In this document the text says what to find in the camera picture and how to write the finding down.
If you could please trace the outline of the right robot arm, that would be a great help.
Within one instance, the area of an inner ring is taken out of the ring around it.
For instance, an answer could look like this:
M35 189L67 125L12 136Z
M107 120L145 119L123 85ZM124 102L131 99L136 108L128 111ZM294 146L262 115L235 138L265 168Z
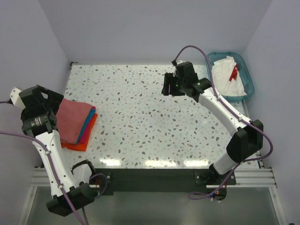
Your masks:
M225 174L262 148L263 124L238 112L207 78L199 79L191 62L177 64L173 73L165 73L161 93L164 96L188 96L208 109L224 125L231 139L226 152L209 166L206 180L220 184Z

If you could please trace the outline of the salmon pink t shirt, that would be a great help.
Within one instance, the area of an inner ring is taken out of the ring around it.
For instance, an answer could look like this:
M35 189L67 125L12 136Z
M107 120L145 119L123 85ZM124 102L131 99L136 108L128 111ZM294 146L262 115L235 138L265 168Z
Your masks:
M92 105L63 98L56 114L57 128L63 143L76 144Z

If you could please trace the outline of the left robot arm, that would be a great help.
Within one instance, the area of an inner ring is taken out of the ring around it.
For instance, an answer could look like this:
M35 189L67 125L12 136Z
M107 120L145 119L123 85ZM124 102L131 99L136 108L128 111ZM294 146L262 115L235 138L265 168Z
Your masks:
M18 99L22 131L33 138L50 181L48 210L65 217L94 202L98 194L90 184L96 181L97 172L92 163L84 160L69 168L64 158L56 118L63 96L37 85L20 91Z

